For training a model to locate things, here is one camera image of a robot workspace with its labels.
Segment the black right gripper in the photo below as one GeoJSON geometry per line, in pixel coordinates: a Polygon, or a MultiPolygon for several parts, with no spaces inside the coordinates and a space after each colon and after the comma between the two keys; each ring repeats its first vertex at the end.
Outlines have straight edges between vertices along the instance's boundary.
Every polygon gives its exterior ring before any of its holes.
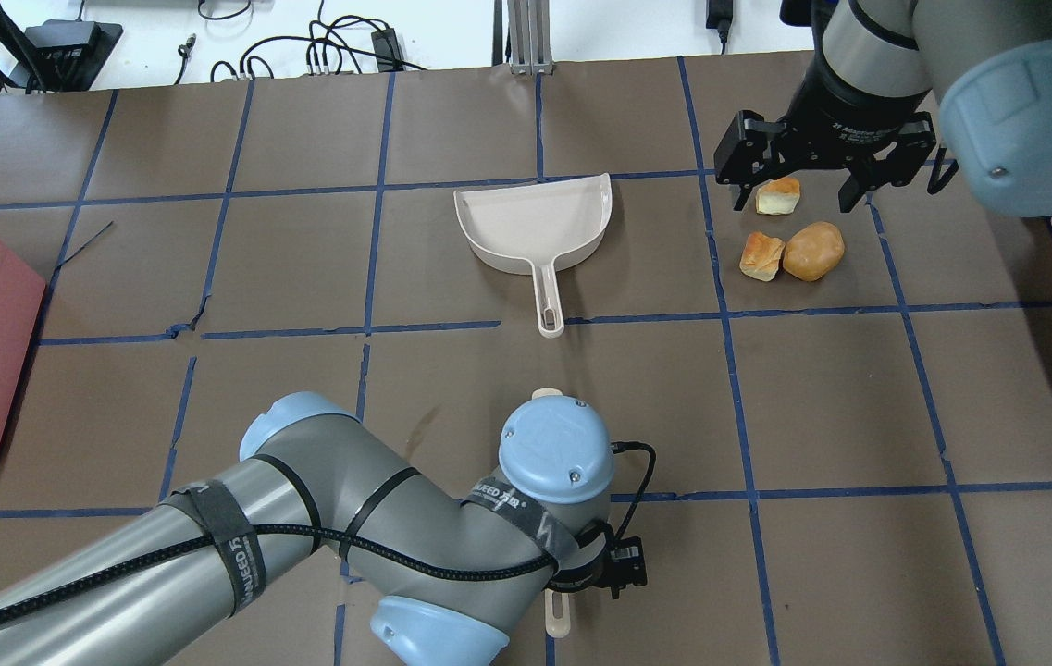
{"type": "Polygon", "coordinates": [[[852,87],[815,55],[778,122],[741,110],[714,152],[717,184],[732,193],[733,210],[744,210],[751,194],[789,173],[787,164],[839,168],[838,208],[854,210],[865,195],[884,186],[910,184],[936,147],[931,115],[918,110],[924,94],[882,97],[852,87]],[[876,157],[893,146],[886,157],[876,157]]]}

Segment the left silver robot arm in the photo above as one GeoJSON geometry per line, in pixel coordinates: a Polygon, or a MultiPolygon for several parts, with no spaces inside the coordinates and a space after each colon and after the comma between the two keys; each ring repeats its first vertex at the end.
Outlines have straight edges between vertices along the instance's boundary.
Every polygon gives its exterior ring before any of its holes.
{"type": "Polygon", "coordinates": [[[259,413],[241,459],[0,594],[0,665],[162,665],[322,549],[380,591],[372,633],[407,665],[489,665],[538,596],[648,582],[609,520],[596,410],[538,389],[499,463],[451,498],[327,398],[259,413]]]}

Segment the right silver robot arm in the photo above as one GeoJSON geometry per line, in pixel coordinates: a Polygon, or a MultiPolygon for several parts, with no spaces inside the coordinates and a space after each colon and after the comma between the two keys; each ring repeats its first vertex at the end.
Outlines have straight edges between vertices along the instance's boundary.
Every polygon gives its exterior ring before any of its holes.
{"type": "Polygon", "coordinates": [[[742,110],[714,153],[736,208],[768,181],[846,170],[850,211],[865,194],[910,184],[931,154],[986,208],[1052,216],[1052,1],[784,1],[814,52],[788,109],[742,110]]]}

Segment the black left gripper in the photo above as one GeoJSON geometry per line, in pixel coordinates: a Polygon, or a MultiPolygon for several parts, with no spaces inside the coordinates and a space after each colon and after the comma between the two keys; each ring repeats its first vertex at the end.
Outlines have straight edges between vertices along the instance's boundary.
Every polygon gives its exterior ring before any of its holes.
{"type": "Polygon", "coordinates": [[[605,547],[589,564],[559,572],[550,580],[550,591],[574,594],[590,587],[610,591],[613,599],[628,587],[649,584],[647,553],[640,536],[627,536],[611,547],[605,547]]]}

